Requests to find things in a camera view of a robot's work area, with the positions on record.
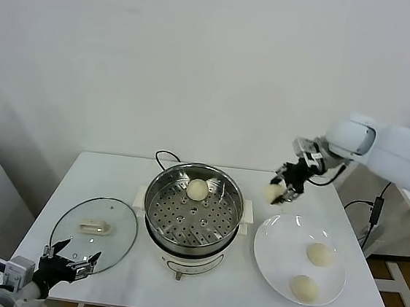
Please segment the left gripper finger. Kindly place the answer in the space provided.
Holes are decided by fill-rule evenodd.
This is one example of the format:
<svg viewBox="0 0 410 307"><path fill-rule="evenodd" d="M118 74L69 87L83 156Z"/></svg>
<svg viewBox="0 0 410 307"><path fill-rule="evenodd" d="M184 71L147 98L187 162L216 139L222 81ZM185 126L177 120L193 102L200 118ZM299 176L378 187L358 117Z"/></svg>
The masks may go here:
<svg viewBox="0 0 410 307"><path fill-rule="evenodd" d="M53 257L54 255L58 254L63 248L65 248L71 239L66 239L63 241L58 241L53 245L46 245L44 247L44 253L42 254L43 257Z"/></svg>
<svg viewBox="0 0 410 307"><path fill-rule="evenodd" d="M75 278L84 279L93 273L102 252L97 252L89 257L84 257L78 262L70 262L67 267L73 272Z"/></svg>

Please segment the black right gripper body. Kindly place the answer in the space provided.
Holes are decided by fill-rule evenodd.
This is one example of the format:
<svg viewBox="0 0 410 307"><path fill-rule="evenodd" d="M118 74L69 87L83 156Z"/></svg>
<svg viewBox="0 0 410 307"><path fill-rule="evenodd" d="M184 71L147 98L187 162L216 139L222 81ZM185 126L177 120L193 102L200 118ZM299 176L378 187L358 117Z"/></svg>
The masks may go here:
<svg viewBox="0 0 410 307"><path fill-rule="evenodd" d="M283 179L288 189L294 193L303 193L304 183L307 182L315 172L305 163L286 163L282 172Z"/></svg>

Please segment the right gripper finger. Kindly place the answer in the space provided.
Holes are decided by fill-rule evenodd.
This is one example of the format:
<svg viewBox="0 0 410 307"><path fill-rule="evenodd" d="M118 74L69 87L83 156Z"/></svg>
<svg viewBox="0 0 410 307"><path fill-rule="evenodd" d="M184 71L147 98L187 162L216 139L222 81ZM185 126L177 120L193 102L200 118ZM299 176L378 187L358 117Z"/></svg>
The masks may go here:
<svg viewBox="0 0 410 307"><path fill-rule="evenodd" d="M271 179L270 184L281 184L285 178L285 171L287 168L287 164L284 163L280 166L276 171L274 177Z"/></svg>
<svg viewBox="0 0 410 307"><path fill-rule="evenodd" d="M286 188L283 185L276 184L274 187L274 199L271 204L291 203L300 196L293 188Z"/></svg>

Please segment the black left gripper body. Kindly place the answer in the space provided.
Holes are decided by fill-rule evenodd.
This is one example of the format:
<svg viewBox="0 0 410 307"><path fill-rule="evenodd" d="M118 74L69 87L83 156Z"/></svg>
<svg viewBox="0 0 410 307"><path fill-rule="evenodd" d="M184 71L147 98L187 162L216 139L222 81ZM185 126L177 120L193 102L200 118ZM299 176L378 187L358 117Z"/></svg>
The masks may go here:
<svg viewBox="0 0 410 307"><path fill-rule="evenodd" d="M76 272L70 266L71 260L54 255L42 256L36 270L35 284L38 286L41 298L47 298L49 291L59 282L73 282Z"/></svg>

